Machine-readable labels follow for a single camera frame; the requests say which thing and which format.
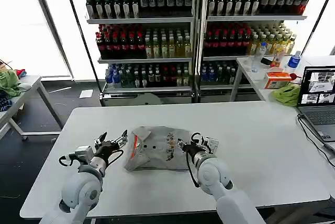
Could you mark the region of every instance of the table leg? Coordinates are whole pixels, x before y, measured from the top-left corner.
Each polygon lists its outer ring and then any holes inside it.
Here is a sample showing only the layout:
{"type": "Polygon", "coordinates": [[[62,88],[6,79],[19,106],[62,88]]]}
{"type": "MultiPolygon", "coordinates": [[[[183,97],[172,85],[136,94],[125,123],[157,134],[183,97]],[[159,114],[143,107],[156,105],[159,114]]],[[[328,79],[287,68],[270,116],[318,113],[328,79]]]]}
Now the table leg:
{"type": "Polygon", "coordinates": [[[22,140],[27,140],[28,137],[27,137],[27,136],[23,136],[24,132],[22,131],[22,129],[20,128],[20,126],[18,126],[18,125],[15,123],[15,121],[14,121],[12,118],[9,119],[9,123],[10,123],[10,125],[12,126],[12,128],[13,128],[18,134],[21,135],[22,140]]]}
{"type": "Polygon", "coordinates": [[[232,90],[231,90],[231,93],[230,93],[230,99],[229,99],[230,102],[235,101],[236,93],[237,93],[237,90],[239,89],[242,74],[243,74],[243,72],[241,70],[241,67],[239,66],[238,69],[237,69],[235,81],[234,81],[234,84],[233,84],[233,87],[232,87],[232,90]]]}
{"type": "Polygon", "coordinates": [[[40,94],[41,98],[43,99],[45,105],[49,109],[50,113],[58,123],[59,127],[63,129],[64,123],[60,120],[58,113],[56,113],[53,105],[50,103],[50,96],[46,89],[44,88],[43,84],[41,81],[39,81],[39,87],[37,88],[38,93],[40,94]]]}

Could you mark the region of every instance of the plastic bag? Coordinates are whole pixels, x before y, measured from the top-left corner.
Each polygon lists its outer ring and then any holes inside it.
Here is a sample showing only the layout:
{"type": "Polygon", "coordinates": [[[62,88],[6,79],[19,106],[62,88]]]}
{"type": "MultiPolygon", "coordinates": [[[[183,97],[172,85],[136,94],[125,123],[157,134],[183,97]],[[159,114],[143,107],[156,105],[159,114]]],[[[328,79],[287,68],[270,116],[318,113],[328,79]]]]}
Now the plastic bag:
{"type": "Polygon", "coordinates": [[[128,135],[125,169],[138,167],[187,170],[186,153],[183,144],[189,144],[191,133],[165,126],[134,129],[128,135]]]}

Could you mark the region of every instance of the laptop keyboard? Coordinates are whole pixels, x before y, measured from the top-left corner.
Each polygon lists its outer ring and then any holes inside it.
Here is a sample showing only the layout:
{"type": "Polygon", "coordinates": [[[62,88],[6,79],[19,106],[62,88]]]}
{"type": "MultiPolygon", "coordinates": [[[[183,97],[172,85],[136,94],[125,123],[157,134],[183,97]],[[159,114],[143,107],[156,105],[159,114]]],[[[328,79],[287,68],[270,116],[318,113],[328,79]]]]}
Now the laptop keyboard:
{"type": "Polygon", "coordinates": [[[304,113],[314,125],[335,125],[335,110],[304,113]]]}

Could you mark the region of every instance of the laptop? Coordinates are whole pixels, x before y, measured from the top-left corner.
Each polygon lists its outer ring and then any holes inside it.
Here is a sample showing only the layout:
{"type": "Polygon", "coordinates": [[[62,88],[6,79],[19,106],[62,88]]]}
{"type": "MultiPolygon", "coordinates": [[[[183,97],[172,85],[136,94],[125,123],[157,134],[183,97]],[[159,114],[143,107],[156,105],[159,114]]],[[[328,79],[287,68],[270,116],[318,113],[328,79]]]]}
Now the laptop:
{"type": "Polygon", "coordinates": [[[335,142],[335,66],[305,67],[298,110],[323,143],[335,142]]]}

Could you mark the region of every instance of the paper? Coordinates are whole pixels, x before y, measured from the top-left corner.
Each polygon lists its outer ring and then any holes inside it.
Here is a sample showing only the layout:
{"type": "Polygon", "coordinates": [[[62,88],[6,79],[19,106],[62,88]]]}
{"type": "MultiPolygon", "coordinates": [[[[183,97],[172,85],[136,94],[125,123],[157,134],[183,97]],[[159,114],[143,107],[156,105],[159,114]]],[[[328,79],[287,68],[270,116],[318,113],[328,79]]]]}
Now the paper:
{"type": "Polygon", "coordinates": [[[86,89],[81,92],[79,98],[86,98],[86,97],[92,97],[93,90],[92,89],[86,89]]]}

